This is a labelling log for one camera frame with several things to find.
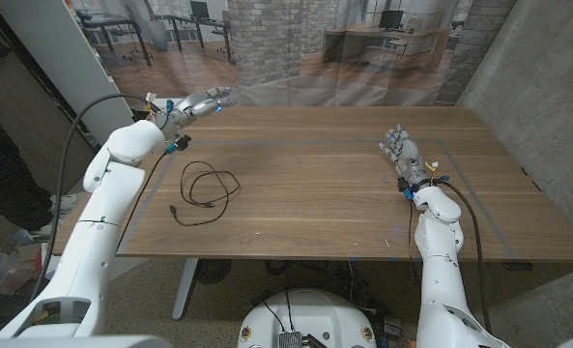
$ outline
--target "metal table leg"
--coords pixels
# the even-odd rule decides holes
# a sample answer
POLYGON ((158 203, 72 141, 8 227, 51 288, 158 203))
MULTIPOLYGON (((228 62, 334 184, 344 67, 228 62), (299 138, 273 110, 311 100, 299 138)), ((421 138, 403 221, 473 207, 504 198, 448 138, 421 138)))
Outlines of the metal table leg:
POLYGON ((108 48, 110 48, 110 51, 114 52, 114 47, 112 47, 110 36, 108 35, 108 32, 105 30, 104 25, 101 26, 101 33, 103 34, 103 39, 105 40, 105 43, 108 44, 108 48))
POLYGON ((186 259, 186 264, 183 267, 183 275, 181 275, 181 283, 179 284, 179 291, 177 292, 177 299, 172 308, 172 318, 175 320, 181 320, 185 316, 187 300, 189 300, 189 296, 191 295, 197 265, 198 259, 186 259))
POLYGON ((177 19, 172 19, 172 28, 174 29, 174 38, 177 40, 179 50, 181 49, 181 38, 179 38, 179 29, 177 28, 177 19))
POLYGON ((224 40, 226 41, 226 55, 228 55, 228 63, 236 65, 235 60, 230 56, 230 42, 228 41, 228 28, 224 27, 224 40))
POLYGON ((147 65, 150 67, 151 59, 149 59, 149 52, 147 52, 147 47, 144 45, 144 40, 142 40, 142 35, 140 34, 140 27, 135 22, 132 25, 133 25, 133 30, 135 30, 135 32, 138 33, 136 35, 138 36, 140 47, 142 47, 142 54, 144 54, 144 60, 147 61, 147 65))
POLYGON ((202 33, 200 32, 200 24, 196 23, 196 33, 198 33, 198 40, 200 40, 200 46, 205 47, 205 43, 202 41, 202 33))

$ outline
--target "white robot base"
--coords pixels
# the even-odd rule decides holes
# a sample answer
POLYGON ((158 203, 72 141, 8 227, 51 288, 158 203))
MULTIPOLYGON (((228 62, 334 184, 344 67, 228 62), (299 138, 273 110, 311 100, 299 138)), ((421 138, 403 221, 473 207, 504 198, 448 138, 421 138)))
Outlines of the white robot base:
POLYGON ((319 348, 376 347, 372 326, 365 315, 330 292, 291 289, 288 298, 286 292, 280 292, 265 304, 257 305, 245 317, 239 333, 239 348, 295 348, 304 343, 319 348))

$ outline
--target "wooden table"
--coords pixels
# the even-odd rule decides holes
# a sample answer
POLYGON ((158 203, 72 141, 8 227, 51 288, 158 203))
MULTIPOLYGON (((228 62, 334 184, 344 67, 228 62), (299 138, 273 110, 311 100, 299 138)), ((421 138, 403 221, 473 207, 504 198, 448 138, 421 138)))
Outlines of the wooden table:
MULTIPOLYGON (((142 193, 119 254, 187 258, 175 318, 183 315, 197 258, 417 259, 410 240, 418 212, 410 237, 409 202, 378 148, 398 123, 472 203, 485 261, 573 262, 573 228, 473 112, 457 107, 233 107, 199 120, 186 129, 189 148, 164 158, 142 193), (241 189, 218 221, 183 227, 170 204, 187 222, 220 210, 182 200, 181 171, 193 160, 231 171, 241 189)), ((234 188, 227 178, 226 185, 234 188)), ((223 194, 209 177, 195 191, 199 200, 223 194)), ((462 207, 460 258, 474 261, 473 222, 458 197, 447 194, 462 207)), ((57 252, 71 229, 62 226, 57 252)))
POLYGON ((370 38, 404 39, 409 42, 433 38, 435 41, 424 70, 431 72, 439 67, 447 46, 451 28, 436 28, 429 31, 413 32, 386 31, 376 25, 363 23, 352 28, 325 30, 323 40, 323 62, 358 57, 369 46, 370 38))

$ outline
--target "sneaker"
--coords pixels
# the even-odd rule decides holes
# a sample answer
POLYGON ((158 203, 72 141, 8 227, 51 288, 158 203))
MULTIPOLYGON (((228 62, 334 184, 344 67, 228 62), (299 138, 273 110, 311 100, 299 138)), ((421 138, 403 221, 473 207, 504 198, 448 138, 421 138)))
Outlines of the sneaker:
MULTIPOLYGON (((52 207, 50 207, 49 211, 54 213, 55 208, 55 201, 56 195, 52 194, 50 196, 50 200, 52 201, 52 207)), ((77 205, 77 196, 75 194, 68 194, 61 196, 61 215, 66 215, 70 213, 73 208, 77 205)))
MULTIPOLYGON (((58 218, 57 229, 61 227, 63 221, 65 221, 65 217, 58 218)), ((14 233, 14 240, 26 246, 34 243, 47 242, 50 238, 50 234, 52 234, 52 222, 54 222, 54 219, 46 226, 35 231, 27 231, 23 228, 20 228, 14 233)))

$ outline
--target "black pants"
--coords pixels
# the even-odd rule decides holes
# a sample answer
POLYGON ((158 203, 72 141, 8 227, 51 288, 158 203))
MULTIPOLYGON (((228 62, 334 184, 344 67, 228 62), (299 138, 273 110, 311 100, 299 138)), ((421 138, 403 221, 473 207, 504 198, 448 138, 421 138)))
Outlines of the black pants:
POLYGON ((0 215, 28 231, 52 220, 50 192, 40 188, 9 135, 0 126, 0 215))

